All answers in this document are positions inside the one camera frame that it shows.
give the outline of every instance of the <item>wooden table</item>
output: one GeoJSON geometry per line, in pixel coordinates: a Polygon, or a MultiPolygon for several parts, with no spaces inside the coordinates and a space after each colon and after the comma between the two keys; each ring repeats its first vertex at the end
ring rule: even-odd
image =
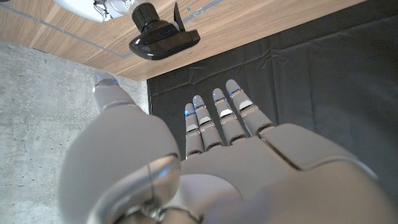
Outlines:
{"type": "MultiPolygon", "coordinates": [[[[134,80],[145,80],[220,54],[364,0],[177,0],[198,45],[161,61],[139,58],[128,43],[138,35],[130,17],[102,24],[78,17],[52,0],[0,3],[0,38],[134,80]]],[[[172,21],[175,0],[154,3],[172,21]]]]}

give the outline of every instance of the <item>robotic hand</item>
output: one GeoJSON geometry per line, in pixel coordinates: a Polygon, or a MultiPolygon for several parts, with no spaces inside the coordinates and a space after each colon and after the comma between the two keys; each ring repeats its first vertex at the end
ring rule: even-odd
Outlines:
{"type": "Polygon", "coordinates": [[[160,0],[54,0],[65,9],[86,19],[104,22],[131,16],[141,35],[134,38],[130,50],[149,60],[160,60],[199,43],[197,30],[185,31],[177,3],[172,23],[160,20],[154,4],[160,0]]]}
{"type": "Polygon", "coordinates": [[[277,127],[238,84],[185,107],[187,160],[165,123],[143,113],[108,73],[95,76],[100,115],[71,145],[60,178],[67,223],[398,223],[376,175],[335,143],[277,127]]]}

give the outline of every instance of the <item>gray concrete surface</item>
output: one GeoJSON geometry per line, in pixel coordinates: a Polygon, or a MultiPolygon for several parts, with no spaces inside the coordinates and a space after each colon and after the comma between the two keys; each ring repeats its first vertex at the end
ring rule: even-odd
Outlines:
{"type": "MultiPolygon", "coordinates": [[[[94,72],[0,40],[0,223],[60,223],[62,160],[98,114],[94,72]]],[[[116,78],[148,112],[146,82],[116,78]]]]}

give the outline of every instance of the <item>black fabric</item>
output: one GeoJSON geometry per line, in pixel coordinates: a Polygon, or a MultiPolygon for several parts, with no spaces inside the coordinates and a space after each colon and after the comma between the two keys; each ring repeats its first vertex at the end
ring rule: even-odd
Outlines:
{"type": "Polygon", "coordinates": [[[152,113],[185,155],[185,104],[235,79],[275,124],[337,142],[398,202],[398,2],[371,0],[148,81],[152,113]]]}

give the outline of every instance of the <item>black knob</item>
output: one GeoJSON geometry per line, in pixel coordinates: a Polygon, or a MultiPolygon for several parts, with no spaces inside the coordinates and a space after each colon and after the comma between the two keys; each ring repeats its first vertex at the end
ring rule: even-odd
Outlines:
{"type": "Polygon", "coordinates": [[[142,3],[132,12],[132,20],[136,24],[138,30],[142,32],[146,25],[154,21],[159,21],[160,17],[154,5],[151,3],[142,3]]]}

